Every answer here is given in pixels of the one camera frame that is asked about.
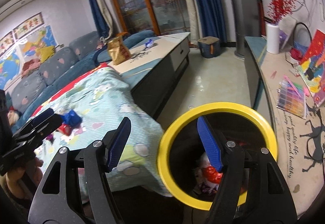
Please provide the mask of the person's left hand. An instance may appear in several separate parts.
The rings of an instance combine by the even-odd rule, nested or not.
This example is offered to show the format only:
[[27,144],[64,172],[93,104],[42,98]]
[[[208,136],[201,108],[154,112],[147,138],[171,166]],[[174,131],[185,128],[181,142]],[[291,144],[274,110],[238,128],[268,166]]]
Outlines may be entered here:
[[[40,169],[43,165],[43,161],[35,158],[35,166],[33,168],[33,177],[32,182],[36,184],[36,186],[39,185],[42,179],[42,170]],[[8,171],[5,174],[5,179],[7,183],[7,187],[11,194],[17,198],[17,199],[29,199],[29,194],[25,191],[25,189],[20,184],[20,179],[24,176],[25,168],[19,167],[15,168],[11,171]]]

